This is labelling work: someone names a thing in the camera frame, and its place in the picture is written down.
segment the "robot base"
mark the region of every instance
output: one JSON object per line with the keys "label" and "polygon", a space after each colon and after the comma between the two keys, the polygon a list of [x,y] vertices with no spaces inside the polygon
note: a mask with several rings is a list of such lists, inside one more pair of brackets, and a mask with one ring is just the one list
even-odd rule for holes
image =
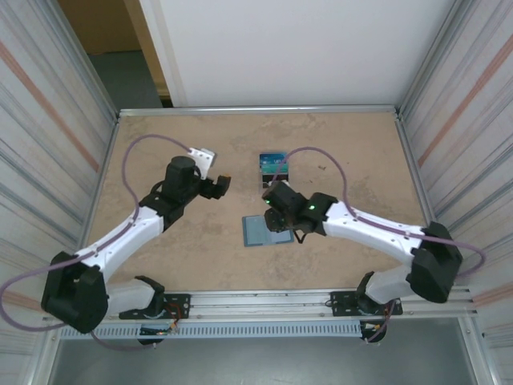
{"label": "robot base", "polygon": [[[375,311],[371,314],[365,312],[358,305],[357,291],[333,291],[329,293],[329,300],[326,306],[330,307],[334,317],[355,317],[362,315],[382,315],[385,316],[386,305],[376,305]],[[395,300],[394,311],[392,315],[402,315],[402,304],[400,299]]]}

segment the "floor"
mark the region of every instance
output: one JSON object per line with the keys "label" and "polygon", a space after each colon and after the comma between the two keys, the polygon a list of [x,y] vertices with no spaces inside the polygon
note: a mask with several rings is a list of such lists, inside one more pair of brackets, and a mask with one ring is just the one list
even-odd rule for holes
{"label": "floor", "polygon": [[476,384],[457,319],[394,320],[380,346],[358,338],[225,338],[118,352],[62,341],[55,362],[53,385]]}
{"label": "floor", "polygon": [[142,51],[89,55],[118,110],[162,108]]}
{"label": "floor", "polygon": [[[128,145],[144,134],[210,148],[218,157],[209,176],[232,176],[225,197],[198,197],[170,229],[133,254],[112,278],[144,274],[167,290],[287,290],[356,287],[371,270],[398,262],[384,253],[341,238],[312,234],[303,245],[244,247],[242,217],[263,215],[260,152],[314,145],[342,162],[353,206],[380,217],[423,225],[410,172],[390,113],[166,115],[123,117],[92,224],[90,242],[100,239],[133,210],[121,181]],[[141,199],[164,178],[173,156],[184,150],[163,140],[145,140],[127,162],[127,178]],[[341,195],[337,169],[315,152],[290,161],[290,183],[309,197]]]}

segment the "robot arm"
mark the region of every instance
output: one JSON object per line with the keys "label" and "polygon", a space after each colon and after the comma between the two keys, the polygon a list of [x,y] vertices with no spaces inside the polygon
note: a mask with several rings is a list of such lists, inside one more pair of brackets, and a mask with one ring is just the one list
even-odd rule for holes
{"label": "robot arm", "polygon": [[337,198],[316,192],[307,200],[283,181],[274,183],[262,198],[271,206],[265,212],[270,231],[292,229],[304,234],[348,238],[387,253],[402,263],[386,272],[370,272],[362,279],[357,300],[365,313],[372,314],[379,305],[411,294],[431,302],[446,302],[462,263],[456,247],[397,235],[367,225],[358,218],[406,233],[451,239],[443,225],[436,222],[431,222],[427,228],[405,225],[359,210],[354,210],[357,216],[353,217],[345,203]]}
{"label": "robot arm", "polygon": [[169,229],[184,215],[184,208],[198,195],[220,199],[230,177],[207,178],[216,154],[191,148],[189,155],[176,156],[163,181],[139,203],[139,207],[99,241],[74,255],[61,252],[51,264],[92,254],[81,262],[49,272],[41,306],[76,330],[94,330],[106,315],[141,309],[157,315],[164,306],[164,287],[144,276],[119,284],[108,281],[114,272],[151,239]]}

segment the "orange stripe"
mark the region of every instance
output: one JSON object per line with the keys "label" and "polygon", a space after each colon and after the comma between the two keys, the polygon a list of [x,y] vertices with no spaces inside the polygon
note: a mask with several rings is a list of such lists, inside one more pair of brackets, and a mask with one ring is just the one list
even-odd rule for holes
{"label": "orange stripe", "polygon": [[465,99],[459,104],[458,108],[454,110],[450,118],[443,125],[440,132],[436,135],[430,145],[427,147],[427,150],[422,154],[422,156],[418,159],[418,165],[422,167],[422,165],[426,162],[427,157],[433,152],[433,150],[438,146],[438,144],[442,141],[443,137],[449,132],[449,130],[454,126],[456,121],[462,115],[462,113],[467,109],[469,104],[475,98],[475,96],[487,85],[488,81],[491,77],[497,72],[497,70],[503,65],[504,61],[506,61],[507,57],[513,51],[513,35],[507,40],[507,42],[503,45],[497,55],[493,58],[493,60],[488,64],[488,67],[484,70],[484,72],[479,76],[478,81],[472,87],[471,91],[465,97]]}
{"label": "orange stripe", "polygon": [[79,138],[73,134],[73,131],[67,126],[61,115],[51,105],[50,101],[42,94],[39,88],[29,78],[28,74],[22,69],[14,56],[9,52],[7,47],[0,42],[0,55],[3,61],[7,64],[11,71],[16,75],[20,82],[32,94],[34,99],[39,103],[43,110],[46,111],[48,116],[57,124],[57,126],[64,132],[67,139],[76,147],[80,154],[85,158],[87,163],[96,171],[99,170],[99,164],[95,158],[88,152],[88,150],[80,143]]}
{"label": "orange stripe", "polygon": [[513,283],[507,283],[506,285],[502,285],[493,290],[476,295],[474,297],[474,303],[476,306],[484,306],[507,297],[513,297]]}
{"label": "orange stripe", "polygon": [[501,325],[489,326],[489,327],[487,327],[487,330],[497,333],[497,331],[495,331],[495,330],[500,331],[501,329],[511,329],[512,327],[513,327],[513,322],[510,322],[510,323],[503,323]]}
{"label": "orange stripe", "polygon": [[36,310],[44,313],[41,309],[39,301],[36,301],[35,299],[29,298],[25,295],[7,290],[3,294],[2,299],[5,301],[5,303],[10,303],[11,305],[21,306],[25,307],[26,309]]}

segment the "tan work surface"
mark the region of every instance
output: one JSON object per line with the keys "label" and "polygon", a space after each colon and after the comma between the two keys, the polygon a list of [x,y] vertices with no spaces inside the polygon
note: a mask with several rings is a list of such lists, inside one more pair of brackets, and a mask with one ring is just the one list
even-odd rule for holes
{"label": "tan work surface", "polygon": [[[127,146],[149,133],[212,149],[218,155],[209,176],[228,174],[232,184],[219,201],[197,197],[171,228],[128,259],[111,282],[143,274],[167,290],[342,288],[357,286],[368,271],[398,264],[358,243],[317,234],[307,236],[303,245],[244,247],[242,217],[263,215],[267,209],[259,194],[258,156],[270,150],[323,148],[346,170],[353,206],[394,221],[423,224],[390,113],[123,117],[90,241],[102,237],[133,210],[121,182],[121,162]],[[163,140],[137,144],[127,175],[139,199],[164,178],[170,159],[183,154]],[[338,171],[315,152],[291,158],[290,183],[306,197],[315,192],[341,196]]]}

